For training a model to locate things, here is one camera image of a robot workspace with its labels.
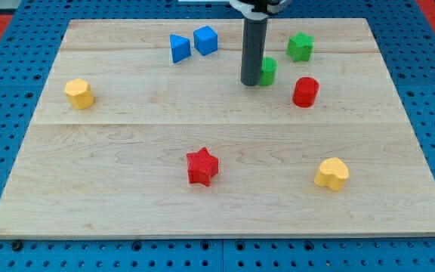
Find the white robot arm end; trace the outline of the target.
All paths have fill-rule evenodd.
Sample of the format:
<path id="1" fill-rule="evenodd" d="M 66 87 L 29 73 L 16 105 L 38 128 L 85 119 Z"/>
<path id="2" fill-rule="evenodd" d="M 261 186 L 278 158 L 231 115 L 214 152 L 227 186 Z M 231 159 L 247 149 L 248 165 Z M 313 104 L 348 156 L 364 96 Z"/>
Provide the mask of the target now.
<path id="1" fill-rule="evenodd" d="M 229 0 L 232 8 L 245 18 L 263 20 L 282 12 L 292 0 Z"/>

